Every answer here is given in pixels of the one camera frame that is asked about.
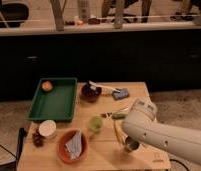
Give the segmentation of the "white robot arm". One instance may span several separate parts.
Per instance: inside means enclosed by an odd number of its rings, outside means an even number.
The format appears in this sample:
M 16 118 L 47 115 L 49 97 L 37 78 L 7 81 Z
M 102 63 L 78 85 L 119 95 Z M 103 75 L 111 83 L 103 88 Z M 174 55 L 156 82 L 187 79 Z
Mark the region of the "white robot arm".
M 161 124 L 157 107 L 149 99 L 136 99 L 122 121 L 122 130 L 135 141 L 201 165 L 201 130 Z

